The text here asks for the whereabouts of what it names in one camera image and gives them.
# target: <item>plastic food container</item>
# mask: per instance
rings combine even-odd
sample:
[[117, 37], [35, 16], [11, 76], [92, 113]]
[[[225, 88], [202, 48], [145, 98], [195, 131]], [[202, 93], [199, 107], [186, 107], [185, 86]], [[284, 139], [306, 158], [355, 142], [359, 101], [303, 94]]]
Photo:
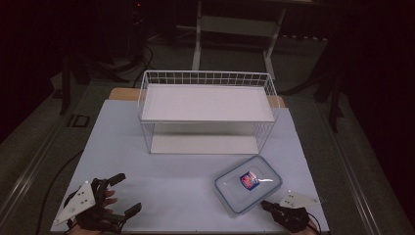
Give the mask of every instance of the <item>plastic food container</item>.
[[253, 156], [214, 181], [223, 205], [235, 215], [248, 212], [282, 183], [280, 175], [262, 156]]

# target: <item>sticker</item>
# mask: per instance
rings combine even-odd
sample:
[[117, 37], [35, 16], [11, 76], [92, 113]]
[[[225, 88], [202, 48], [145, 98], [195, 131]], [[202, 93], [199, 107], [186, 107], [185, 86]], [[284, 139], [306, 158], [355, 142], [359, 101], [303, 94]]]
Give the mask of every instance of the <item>sticker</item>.
[[259, 180], [256, 178], [256, 175], [250, 171], [243, 174], [239, 178], [241, 179], [242, 185], [244, 185], [244, 187], [250, 191], [259, 185]]

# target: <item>white tabletop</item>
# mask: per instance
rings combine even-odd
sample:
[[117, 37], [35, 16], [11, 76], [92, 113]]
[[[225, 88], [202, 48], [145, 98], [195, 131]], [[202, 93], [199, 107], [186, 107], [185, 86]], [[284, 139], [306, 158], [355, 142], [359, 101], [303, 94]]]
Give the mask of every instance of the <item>white tabletop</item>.
[[[288, 190], [318, 198], [288, 109], [277, 122], [260, 153], [278, 172], [283, 185], [267, 199], [279, 202]], [[137, 102], [107, 100], [98, 116], [65, 198], [93, 178], [125, 173], [113, 189], [115, 213], [137, 203], [143, 209], [123, 227], [128, 233], [276, 233], [286, 231], [269, 212], [256, 206], [232, 217], [214, 192], [214, 179], [251, 155], [150, 155], [137, 118]], [[322, 208], [306, 208], [323, 231], [328, 225]], [[66, 231], [65, 224], [51, 231]]]

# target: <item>black cable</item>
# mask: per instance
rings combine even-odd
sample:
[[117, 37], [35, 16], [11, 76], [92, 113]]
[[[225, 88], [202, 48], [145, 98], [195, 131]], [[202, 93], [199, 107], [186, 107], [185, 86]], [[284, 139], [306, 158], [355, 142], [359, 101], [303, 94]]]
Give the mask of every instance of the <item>black cable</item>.
[[[141, 65], [139, 65], [139, 66], [135, 67], [135, 68], [134, 68], [134, 69], [132, 69], [132, 70], [126, 71], [125, 73], [119, 73], [118, 75], [119, 75], [119, 76], [124, 76], [124, 75], [131, 74], [131, 73], [133, 73], [133, 72], [135, 72], [135, 71], [139, 70], [141, 67], [142, 67], [142, 66], [141, 66]], [[99, 79], [99, 78], [91, 78], [91, 80], [94, 80], [94, 81], [108, 81], [108, 80], [107, 80], [107, 79], [105, 79], [105, 78], [101, 78], [101, 79]]]
[[134, 83], [132, 84], [132, 88], [135, 88], [135, 84], [137, 83], [137, 81], [140, 79], [140, 76], [144, 73], [144, 71], [146, 71], [150, 66], [151, 66], [151, 62], [152, 62], [152, 60], [153, 60], [153, 55], [154, 55], [154, 52], [153, 52], [153, 50], [149, 47], [149, 46], [147, 46], [147, 45], [145, 45], [144, 46], [145, 48], [147, 48], [149, 51], [150, 51], [150, 59], [149, 59], [149, 61], [147, 62], [144, 58], [143, 58], [143, 64], [144, 64], [144, 68], [141, 70], [141, 72], [137, 75], [137, 77], [135, 78], [135, 80], [134, 80]]
[[311, 217], [314, 218], [314, 220], [315, 220], [315, 222], [317, 223], [317, 226], [318, 226], [318, 231], [317, 231], [317, 229], [313, 228], [309, 224], [307, 224], [307, 227], [311, 228], [311, 230], [313, 230], [317, 235], [321, 235], [321, 227], [320, 227], [320, 223], [318, 222], [317, 218], [309, 212], [308, 212], [308, 215], [310, 215]]
[[76, 225], [77, 223], [74, 223], [64, 234], [67, 235]]
[[80, 151], [79, 153], [77, 153], [76, 155], [74, 155], [73, 157], [71, 157], [58, 171], [58, 173], [55, 174], [54, 178], [52, 179], [51, 184], [49, 185], [49, 188], [46, 192], [45, 197], [43, 198], [43, 202], [42, 202], [42, 208], [40, 210], [40, 215], [39, 215], [39, 220], [37, 220], [37, 227], [36, 227], [36, 233], [35, 235], [38, 235], [40, 232], [40, 227], [41, 227], [41, 223], [42, 223], [42, 216], [43, 216], [43, 212], [45, 211], [45, 206], [46, 206], [46, 201], [48, 200], [49, 197], [49, 193], [52, 190], [52, 187], [56, 181], [56, 179], [58, 178], [58, 176], [61, 174], [61, 172], [64, 170], [65, 167], [67, 167], [67, 165], [72, 162], [74, 159], [76, 159], [77, 157], [79, 157], [81, 154], [83, 153], [83, 150]]
[[156, 68], [154, 66], [152, 66], [151, 64], [149, 64], [149, 61], [147, 61], [145, 58], [143, 59], [143, 62], [148, 65], [148, 68], [149, 69], [151, 69], [153, 71], [156, 70]]
[[130, 61], [130, 63], [126, 64], [126, 65], [122, 65], [119, 67], [115, 67], [115, 68], [106, 68], [109, 71], [113, 71], [115, 73], [118, 72], [124, 72], [124, 71], [128, 71], [128, 70], [134, 70], [134, 67], [139, 66], [140, 64], [140, 56], [134, 56], [134, 58], [132, 59], [132, 61]]

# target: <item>wire rack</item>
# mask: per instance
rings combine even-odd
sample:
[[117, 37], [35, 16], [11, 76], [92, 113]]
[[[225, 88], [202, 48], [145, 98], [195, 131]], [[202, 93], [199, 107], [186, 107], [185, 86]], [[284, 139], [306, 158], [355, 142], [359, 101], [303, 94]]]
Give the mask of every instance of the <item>wire rack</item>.
[[271, 129], [277, 120], [280, 103], [277, 92], [268, 73], [242, 71], [207, 71], [207, 70], [147, 70], [144, 72], [139, 94], [138, 118], [144, 131], [149, 150], [152, 146], [154, 123], [142, 121], [146, 92], [149, 84], [196, 84], [196, 85], [224, 85], [224, 86], [255, 86], [263, 87], [267, 96], [269, 108], [274, 122], [257, 122], [254, 133], [258, 152], [264, 146]]

